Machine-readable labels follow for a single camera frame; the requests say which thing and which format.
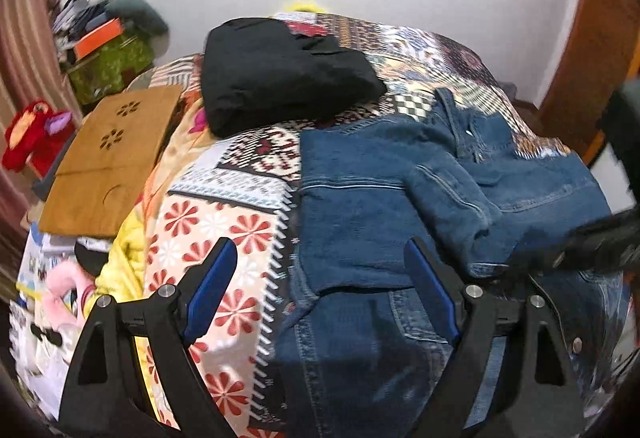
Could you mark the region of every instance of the blue clamp pad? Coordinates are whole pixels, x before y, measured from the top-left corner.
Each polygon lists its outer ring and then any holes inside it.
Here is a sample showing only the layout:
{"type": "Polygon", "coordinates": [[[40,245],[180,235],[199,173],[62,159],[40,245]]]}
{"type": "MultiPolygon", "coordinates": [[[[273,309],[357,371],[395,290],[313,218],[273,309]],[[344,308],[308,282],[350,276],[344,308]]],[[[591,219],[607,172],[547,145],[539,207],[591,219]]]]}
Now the blue clamp pad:
{"type": "Polygon", "coordinates": [[[419,238],[404,246],[404,266],[438,335],[454,346],[461,335],[464,283],[419,238]]]}
{"type": "Polygon", "coordinates": [[[188,305],[187,325],[182,334],[186,344],[192,344],[209,331],[213,316],[236,271],[237,262],[236,245],[226,239],[220,252],[214,248],[200,265],[209,267],[209,271],[188,305]]]}

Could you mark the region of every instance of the black clamp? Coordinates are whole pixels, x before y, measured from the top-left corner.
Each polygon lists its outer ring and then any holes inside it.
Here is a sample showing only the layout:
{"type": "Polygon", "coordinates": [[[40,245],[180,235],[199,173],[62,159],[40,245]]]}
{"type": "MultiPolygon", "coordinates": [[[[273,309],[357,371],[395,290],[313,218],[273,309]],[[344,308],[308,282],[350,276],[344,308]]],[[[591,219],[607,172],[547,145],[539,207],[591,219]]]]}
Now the black clamp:
{"type": "Polygon", "coordinates": [[[220,238],[177,285],[148,299],[100,297],[69,366],[60,427],[74,438],[236,438],[193,363],[188,347],[209,329],[236,270],[236,245],[220,238]],[[147,337],[180,431],[156,420],[133,337],[147,337]]]}
{"type": "Polygon", "coordinates": [[[583,431],[580,392],[544,297],[507,300],[465,285],[418,238],[405,246],[404,264],[433,328],[454,347],[413,438],[569,438],[583,431]],[[505,333],[507,347],[488,416],[464,429],[494,336],[505,333]]]}

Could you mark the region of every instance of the denim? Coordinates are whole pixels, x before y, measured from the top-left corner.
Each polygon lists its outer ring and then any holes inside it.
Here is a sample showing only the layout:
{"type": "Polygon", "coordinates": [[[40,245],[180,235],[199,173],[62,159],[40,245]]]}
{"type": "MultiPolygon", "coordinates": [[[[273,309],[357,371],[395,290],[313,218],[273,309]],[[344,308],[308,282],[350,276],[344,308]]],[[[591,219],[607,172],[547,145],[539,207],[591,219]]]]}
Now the denim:
{"type": "MultiPolygon", "coordinates": [[[[276,343],[293,437],[405,436],[450,347],[436,335],[404,270],[422,238],[470,278],[505,266],[528,231],[555,241],[610,213],[575,153],[518,155],[495,114],[458,109],[436,90],[423,122],[366,119],[301,135],[300,245],[290,268],[295,307],[276,343]]],[[[628,293],[620,275],[531,278],[556,311],[585,397],[607,376],[628,293]]],[[[504,352],[494,339],[467,424],[485,418],[504,352]]]]}

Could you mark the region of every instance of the red stuffed toy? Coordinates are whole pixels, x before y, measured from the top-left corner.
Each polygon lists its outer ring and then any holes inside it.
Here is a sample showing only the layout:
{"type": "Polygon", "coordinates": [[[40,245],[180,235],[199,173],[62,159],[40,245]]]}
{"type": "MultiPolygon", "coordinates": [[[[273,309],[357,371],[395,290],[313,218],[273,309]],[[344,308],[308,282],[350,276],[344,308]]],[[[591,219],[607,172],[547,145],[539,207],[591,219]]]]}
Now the red stuffed toy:
{"type": "Polygon", "coordinates": [[[2,167],[19,172],[29,160],[43,177],[75,130],[69,111],[55,112],[44,100],[30,103],[4,132],[2,167]]]}

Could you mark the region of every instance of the patchwork quilt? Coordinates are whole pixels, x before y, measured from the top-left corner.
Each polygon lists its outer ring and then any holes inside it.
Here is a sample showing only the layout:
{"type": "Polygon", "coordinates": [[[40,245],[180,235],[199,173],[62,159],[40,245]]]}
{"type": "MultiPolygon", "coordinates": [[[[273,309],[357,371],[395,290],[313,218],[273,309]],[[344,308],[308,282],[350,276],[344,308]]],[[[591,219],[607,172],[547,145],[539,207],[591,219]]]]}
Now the patchwork quilt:
{"type": "MultiPolygon", "coordinates": [[[[388,88],[378,102],[354,106],[329,125],[391,113],[420,120],[431,107],[433,89],[448,87],[460,107],[502,114],[532,156],[549,145],[518,116],[480,57],[447,37],[329,14],[297,12],[276,18],[293,32],[332,34],[343,46],[363,51],[388,88]]],[[[201,55],[186,56],[150,70],[131,85],[184,88],[184,117],[143,194],[145,294],[177,283],[219,237],[236,243],[236,274],[209,331],[190,353],[212,402],[238,436],[281,438],[286,402],[271,362],[278,329],[290,310],[287,267],[298,243],[299,134],[328,124],[300,119],[217,141],[202,109],[201,65],[201,55]]],[[[158,416],[177,427],[151,350],[146,353],[145,374],[153,385],[158,416]]]]}

